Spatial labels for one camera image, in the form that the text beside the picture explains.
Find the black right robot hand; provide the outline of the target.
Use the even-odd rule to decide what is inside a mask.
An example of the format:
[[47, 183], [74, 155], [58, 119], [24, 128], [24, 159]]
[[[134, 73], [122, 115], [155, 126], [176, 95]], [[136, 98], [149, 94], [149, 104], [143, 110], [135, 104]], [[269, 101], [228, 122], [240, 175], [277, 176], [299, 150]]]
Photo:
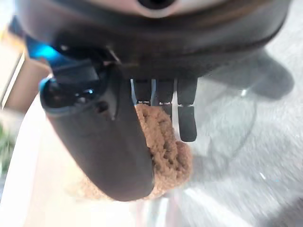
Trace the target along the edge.
[[154, 188], [155, 156], [135, 108], [172, 112], [196, 139], [200, 76], [263, 48], [281, 29], [288, 0], [18, 0], [32, 59], [53, 78], [40, 85], [50, 123], [88, 178], [117, 201]]

